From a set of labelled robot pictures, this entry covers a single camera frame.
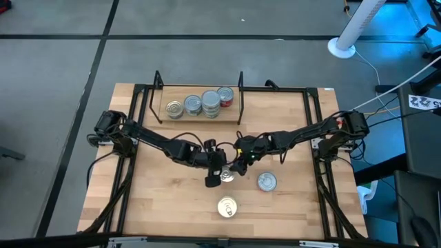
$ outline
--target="red can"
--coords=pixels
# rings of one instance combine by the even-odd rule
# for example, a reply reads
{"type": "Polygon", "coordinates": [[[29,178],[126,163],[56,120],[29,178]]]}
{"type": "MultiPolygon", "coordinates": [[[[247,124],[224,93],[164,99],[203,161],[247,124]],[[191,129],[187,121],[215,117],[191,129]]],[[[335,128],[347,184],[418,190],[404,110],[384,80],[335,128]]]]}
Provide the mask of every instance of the red can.
{"type": "Polygon", "coordinates": [[[220,95],[220,106],[229,107],[233,104],[234,92],[230,87],[220,87],[218,89],[220,95]]]}

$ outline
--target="stack of cans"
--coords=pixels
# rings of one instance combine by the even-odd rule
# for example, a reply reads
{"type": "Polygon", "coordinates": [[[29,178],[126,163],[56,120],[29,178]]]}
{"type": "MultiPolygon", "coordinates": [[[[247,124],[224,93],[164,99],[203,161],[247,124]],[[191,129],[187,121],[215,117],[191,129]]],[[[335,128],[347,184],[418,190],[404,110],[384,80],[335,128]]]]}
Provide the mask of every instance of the stack of cans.
{"type": "Polygon", "coordinates": [[[214,90],[202,94],[202,110],[206,117],[216,118],[221,110],[221,96],[214,90]]]}
{"type": "Polygon", "coordinates": [[[197,116],[202,112],[202,101],[197,95],[189,95],[184,101],[184,107],[187,114],[197,116]]]}

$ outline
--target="can lid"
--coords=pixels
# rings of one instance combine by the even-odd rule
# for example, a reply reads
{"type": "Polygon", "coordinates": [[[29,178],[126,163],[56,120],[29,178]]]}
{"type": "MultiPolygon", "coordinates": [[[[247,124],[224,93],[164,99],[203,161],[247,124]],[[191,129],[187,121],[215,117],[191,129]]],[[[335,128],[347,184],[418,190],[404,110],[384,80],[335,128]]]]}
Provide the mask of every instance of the can lid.
{"type": "Polygon", "coordinates": [[[224,196],[218,203],[218,211],[223,217],[232,217],[237,211],[236,201],[229,196],[224,196]]]}
{"type": "Polygon", "coordinates": [[[207,90],[202,94],[202,104],[207,107],[216,107],[221,104],[221,96],[214,90],[207,90]]]}
{"type": "Polygon", "coordinates": [[[221,101],[230,101],[233,99],[234,92],[230,87],[220,87],[218,89],[221,101]]]}
{"type": "Polygon", "coordinates": [[[222,166],[222,172],[220,173],[220,179],[223,182],[231,182],[234,179],[234,172],[229,170],[228,166],[222,166]]]}
{"type": "Polygon", "coordinates": [[[270,192],[277,186],[277,179],[271,172],[263,172],[258,177],[258,185],[261,190],[270,192]]]}
{"type": "Polygon", "coordinates": [[[184,110],[184,108],[182,107],[182,104],[179,103],[178,101],[169,102],[167,104],[167,106],[165,107],[165,109],[167,110],[167,113],[170,116],[178,116],[184,110]]]}
{"type": "Polygon", "coordinates": [[[184,100],[184,106],[187,110],[198,110],[201,105],[201,98],[197,95],[189,95],[184,100]]]}

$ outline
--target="label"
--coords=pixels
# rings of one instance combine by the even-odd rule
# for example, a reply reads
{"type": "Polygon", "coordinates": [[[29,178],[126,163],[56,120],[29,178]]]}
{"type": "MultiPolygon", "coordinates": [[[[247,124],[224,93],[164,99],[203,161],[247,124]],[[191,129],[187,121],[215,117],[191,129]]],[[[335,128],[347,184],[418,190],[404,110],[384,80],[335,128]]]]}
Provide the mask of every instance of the label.
{"type": "Polygon", "coordinates": [[[409,107],[418,110],[432,110],[441,107],[441,100],[425,96],[409,95],[409,107]]]}

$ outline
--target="tin can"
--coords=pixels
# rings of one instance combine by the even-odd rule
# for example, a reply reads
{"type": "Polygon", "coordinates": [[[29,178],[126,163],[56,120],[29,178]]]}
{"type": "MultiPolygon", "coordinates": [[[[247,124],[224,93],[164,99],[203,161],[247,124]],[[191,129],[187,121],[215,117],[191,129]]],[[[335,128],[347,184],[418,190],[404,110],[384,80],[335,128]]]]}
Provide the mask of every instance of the tin can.
{"type": "Polygon", "coordinates": [[[234,92],[230,87],[220,87],[218,89],[220,96],[220,106],[229,107],[233,104],[234,92]]]}
{"type": "Polygon", "coordinates": [[[221,110],[221,96],[214,90],[202,94],[202,111],[208,118],[216,118],[221,110]]]}
{"type": "Polygon", "coordinates": [[[230,196],[222,197],[218,203],[218,211],[223,217],[232,217],[237,211],[236,201],[230,196]]]}
{"type": "Polygon", "coordinates": [[[217,110],[221,105],[221,96],[214,90],[207,90],[202,94],[202,106],[206,110],[217,110]]]}
{"type": "Polygon", "coordinates": [[[228,166],[222,166],[220,179],[225,183],[231,182],[234,179],[234,172],[230,171],[228,166]]]}
{"type": "Polygon", "coordinates": [[[205,108],[203,108],[203,112],[207,118],[216,118],[221,111],[217,110],[217,111],[213,112],[213,111],[209,111],[209,110],[206,110],[205,108]]]}
{"type": "Polygon", "coordinates": [[[197,95],[189,95],[184,100],[184,108],[187,114],[197,116],[202,112],[202,101],[197,95]]]}
{"type": "Polygon", "coordinates": [[[165,107],[167,114],[172,119],[179,119],[184,114],[184,107],[178,101],[171,101],[165,107]]]}
{"type": "Polygon", "coordinates": [[[263,172],[257,179],[259,188],[264,192],[270,192],[277,186],[277,179],[271,172],[263,172]]]}

